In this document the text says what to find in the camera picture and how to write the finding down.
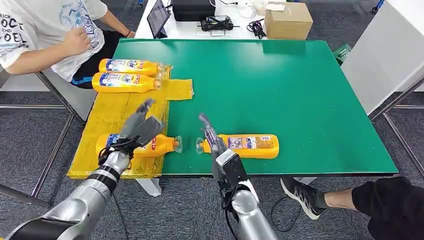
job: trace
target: tablet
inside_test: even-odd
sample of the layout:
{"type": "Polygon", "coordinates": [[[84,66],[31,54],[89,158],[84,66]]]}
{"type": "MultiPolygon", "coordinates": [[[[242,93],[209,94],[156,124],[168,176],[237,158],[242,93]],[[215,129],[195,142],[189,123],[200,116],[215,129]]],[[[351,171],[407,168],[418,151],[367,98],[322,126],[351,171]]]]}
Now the tablet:
{"type": "Polygon", "coordinates": [[[156,0],[152,10],[147,16],[147,22],[154,39],[166,38],[164,25],[169,18],[170,13],[168,9],[165,8],[162,0],[156,0]]]}

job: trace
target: sneaker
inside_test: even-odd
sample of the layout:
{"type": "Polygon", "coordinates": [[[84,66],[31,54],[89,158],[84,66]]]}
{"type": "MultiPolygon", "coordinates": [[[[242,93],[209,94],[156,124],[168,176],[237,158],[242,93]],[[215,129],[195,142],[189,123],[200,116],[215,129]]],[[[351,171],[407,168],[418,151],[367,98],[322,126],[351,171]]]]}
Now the sneaker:
{"type": "Polygon", "coordinates": [[[316,205],[318,190],[296,181],[293,177],[280,178],[282,189],[290,198],[298,201],[305,214],[313,220],[317,220],[325,208],[316,205]]]}

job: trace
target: hand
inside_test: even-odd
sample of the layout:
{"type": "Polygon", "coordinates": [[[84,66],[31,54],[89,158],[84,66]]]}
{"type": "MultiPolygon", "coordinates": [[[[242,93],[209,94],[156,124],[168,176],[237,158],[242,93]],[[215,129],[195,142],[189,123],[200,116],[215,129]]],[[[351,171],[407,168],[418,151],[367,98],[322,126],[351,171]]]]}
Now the hand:
{"type": "Polygon", "coordinates": [[[133,39],[135,36],[136,36],[136,33],[131,31],[126,38],[127,39],[133,39]]]}
{"type": "Polygon", "coordinates": [[[78,27],[66,33],[61,46],[66,56],[70,57],[84,53],[92,47],[92,44],[84,28],[78,27]]]}

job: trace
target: cable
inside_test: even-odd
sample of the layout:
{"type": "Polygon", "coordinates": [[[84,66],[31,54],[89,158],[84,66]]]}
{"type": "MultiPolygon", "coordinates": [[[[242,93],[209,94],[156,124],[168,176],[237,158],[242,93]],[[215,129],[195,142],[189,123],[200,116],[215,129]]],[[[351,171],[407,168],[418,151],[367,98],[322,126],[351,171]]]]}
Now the cable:
{"type": "Polygon", "coordinates": [[[236,233],[233,230],[233,227],[231,226],[230,219],[228,218],[228,209],[225,209],[225,220],[234,239],[239,240],[239,238],[237,237],[236,233]]]}
{"type": "MultiPolygon", "coordinates": [[[[233,2],[224,2],[223,0],[219,0],[221,3],[223,3],[223,4],[225,4],[225,5],[239,5],[239,3],[238,2],[236,2],[236,1],[233,1],[233,2]]],[[[210,3],[210,5],[212,5],[213,7],[217,7],[216,5],[214,5],[213,3],[212,3],[212,0],[209,0],[209,3],[210,3]]]]}
{"type": "Polygon", "coordinates": [[[259,39],[262,39],[263,37],[266,37],[267,35],[264,32],[264,29],[262,28],[261,21],[265,18],[262,18],[260,20],[252,21],[249,23],[246,28],[249,32],[253,33],[255,37],[258,37],[259,39]]]}
{"type": "Polygon", "coordinates": [[[238,2],[236,2],[236,1],[233,1],[233,2],[229,2],[229,3],[226,3],[226,2],[224,2],[223,0],[219,0],[221,3],[223,3],[223,4],[225,4],[225,5],[231,5],[231,4],[233,4],[233,5],[239,5],[239,3],[238,2]]]}
{"type": "Polygon", "coordinates": [[[105,146],[105,147],[103,147],[103,148],[102,148],[102,149],[98,152],[98,156],[97,156],[97,158],[99,159],[99,158],[100,158],[100,156],[102,156],[102,153],[103,153],[103,151],[104,151],[105,149],[108,149],[108,148],[116,148],[116,147],[124,146],[125,144],[129,144],[129,143],[131,143],[132,141],[134,141],[134,139],[131,139],[131,140],[126,141],[126,142],[123,142],[123,143],[111,144],[111,145],[109,145],[109,146],[105,146]]]}
{"type": "MultiPolygon", "coordinates": [[[[225,204],[225,207],[223,207],[225,209],[225,219],[226,219],[226,224],[229,227],[229,230],[231,231],[232,236],[234,237],[235,240],[239,240],[239,238],[237,237],[236,233],[233,230],[233,227],[231,226],[230,223],[230,219],[228,218],[228,210],[229,210],[229,205],[231,203],[231,201],[233,200],[234,194],[237,192],[237,189],[239,188],[239,186],[235,187],[235,190],[231,193],[231,197],[228,199],[228,201],[225,204]]],[[[224,206],[224,199],[222,199],[221,205],[224,206]]]]}
{"type": "Polygon", "coordinates": [[[119,206],[117,197],[115,196],[115,194],[113,192],[112,192],[112,197],[115,200],[116,207],[118,208],[120,221],[122,222],[122,227],[123,227],[123,230],[124,230],[124,233],[125,233],[125,239],[129,240],[130,238],[128,237],[128,230],[127,230],[127,225],[125,224],[124,215],[122,215],[121,207],[119,206]]]}
{"type": "Polygon", "coordinates": [[[301,206],[299,207],[299,211],[297,212],[297,215],[296,215],[296,218],[294,219],[294,221],[293,221],[293,223],[287,228],[287,229],[285,229],[285,230],[281,230],[281,229],[279,229],[278,227],[277,227],[277,225],[276,225],[276,223],[274,222],[274,219],[273,219],[273,212],[274,212],[274,208],[279,204],[279,203],[281,203],[281,201],[282,200],[284,200],[284,199],[286,199],[288,196],[286,195],[286,196],[283,196],[280,200],[278,200],[275,204],[274,204],[274,206],[272,206],[272,208],[271,208],[271,222],[272,222],[272,225],[274,225],[274,228],[275,229],[277,229],[278,231],[280,231],[280,232],[282,232],[282,233],[287,233],[287,232],[289,232],[290,230],[292,230],[292,228],[293,228],[293,226],[295,225],[295,223],[296,223],[296,221],[298,220],[298,218],[299,218],[299,215],[301,214],[301,206]]]}

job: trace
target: white paper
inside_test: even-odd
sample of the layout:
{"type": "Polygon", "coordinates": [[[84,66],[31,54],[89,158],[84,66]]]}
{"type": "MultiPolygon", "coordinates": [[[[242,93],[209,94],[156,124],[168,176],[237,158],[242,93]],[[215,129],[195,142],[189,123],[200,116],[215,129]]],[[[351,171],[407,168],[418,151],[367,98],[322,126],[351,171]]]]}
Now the white paper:
{"type": "Polygon", "coordinates": [[[286,6],[282,4],[267,4],[265,8],[271,11],[284,11],[286,6]]]}

